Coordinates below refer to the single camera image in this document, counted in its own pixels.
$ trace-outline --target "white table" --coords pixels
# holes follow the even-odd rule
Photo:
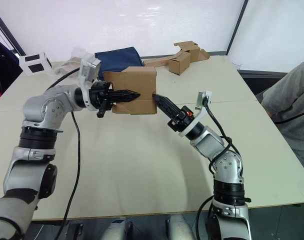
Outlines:
[[[157,67],[156,90],[175,104],[193,104],[199,91],[213,92],[212,102],[256,100],[226,56],[211,56],[209,60],[193,62],[180,76],[169,72],[168,66]],[[26,76],[22,73],[0,99],[0,112],[21,110],[27,99],[38,96],[55,82],[48,74]],[[67,78],[61,84],[78,84]]]
[[[160,94],[162,71],[157,68]],[[236,72],[229,68],[225,71]],[[20,76],[8,91],[13,93],[12,88],[16,87],[20,92],[28,81],[36,82],[33,91],[21,95],[20,101],[35,92],[42,93],[51,80],[43,76],[35,79]],[[7,104],[15,101],[8,91],[0,99],[3,104],[0,106],[0,197],[23,119],[21,109],[7,108]],[[245,195],[252,198],[249,206],[303,203],[304,169],[260,104],[249,97],[213,102],[210,107],[242,155]],[[156,115],[107,112],[102,119],[98,119],[95,112],[83,110],[76,112],[75,117],[81,130],[82,162],[69,218],[196,211],[201,202],[212,195],[208,160],[201,157],[186,138],[180,138],[167,126],[169,118],[160,110]],[[202,122],[219,132],[208,116]],[[53,195],[40,201],[33,216],[35,220],[62,219],[74,185],[77,133],[69,115],[61,130],[64,133],[58,136],[52,163],[58,167],[56,188]]]

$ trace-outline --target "person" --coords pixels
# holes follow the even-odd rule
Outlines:
[[[261,104],[304,167],[304,62],[266,90]]]

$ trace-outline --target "cardboard box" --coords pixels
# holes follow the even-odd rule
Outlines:
[[[166,66],[169,64],[170,59],[174,59],[178,57],[181,54],[182,51],[177,52],[174,55],[171,56],[164,56],[164,57],[159,57],[159,58],[154,58],[154,59],[148,59],[144,60],[144,66],[146,67],[161,67],[161,66]]]
[[[190,66],[191,54],[183,51],[178,57],[168,61],[168,70],[171,73],[180,75]]]
[[[191,63],[207,60],[210,57],[210,55],[204,49],[200,49],[198,44],[196,44],[194,41],[177,42],[174,43],[174,46],[179,46],[181,48],[181,50],[175,55],[144,60],[144,65],[151,67],[166,66],[169,64],[170,59],[178,57],[182,52],[188,52],[191,54]]]
[[[199,59],[200,47],[194,41],[182,41],[174,43],[174,46],[179,46],[182,51],[191,54],[191,63]]]
[[[157,93],[157,71],[152,66],[129,66],[122,72],[105,71],[104,80],[111,82],[113,89],[131,90],[141,94],[130,102],[118,102],[112,107],[118,114],[156,114],[153,94]]]

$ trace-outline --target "robotic arm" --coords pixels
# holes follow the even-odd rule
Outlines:
[[[199,122],[207,113],[205,105],[210,103],[211,92],[199,93],[196,109],[200,111],[196,116],[187,106],[179,109],[167,97],[157,94],[153,97],[158,108],[170,118],[167,125],[175,132],[178,131],[180,137],[187,137],[190,144],[210,160],[215,170],[212,199],[214,214],[207,225],[209,239],[251,240],[246,204],[251,200],[245,197],[242,158],[234,151],[225,151],[221,137]]]
[[[0,198],[0,240],[24,238],[40,199],[50,196],[56,185],[54,159],[59,128],[68,112],[87,108],[102,118],[114,103],[140,96],[130,90],[113,91],[110,82],[96,81],[100,61],[92,55],[82,59],[77,85],[54,86],[27,100],[18,146],[13,150]]]

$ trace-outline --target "cardboard piece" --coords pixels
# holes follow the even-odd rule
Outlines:
[[[171,73],[180,75],[190,66],[191,54],[183,51],[178,57],[168,61],[168,70]]]
[[[197,60],[203,61],[203,60],[208,60],[209,58],[210,58],[210,54],[206,52],[204,49],[201,49]]]
[[[181,51],[188,52],[191,54],[191,63],[207,60],[210,55],[204,50],[200,49],[197,43],[194,41],[182,41],[174,43],[174,46],[179,46]]]
[[[166,66],[169,64],[170,59],[174,59],[178,57],[181,54],[182,51],[177,52],[174,55],[171,56],[165,56],[165,57],[160,57],[160,58],[154,58],[154,59],[148,59],[144,60],[144,66],[146,67],[161,67],[161,66]]]
[[[210,55],[204,50],[200,49],[198,44],[194,41],[182,41],[174,43],[174,46],[179,46],[181,50],[172,56],[165,56],[160,58],[144,60],[144,65],[147,67],[161,67],[169,64],[170,59],[178,57],[182,52],[188,52],[191,54],[190,62],[197,62],[209,59]]]
[[[200,47],[194,41],[182,41],[174,43],[174,46],[179,46],[182,51],[191,54],[191,63],[199,59]]]
[[[112,107],[118,114],[156,114],[157,106],[152,94],[157,93],[157,71],[152,66],[129,66],[122,72],[105,71],[104,80],[111,82],[113,89],[131,90],[141,95],[130,102],[118,102]]]

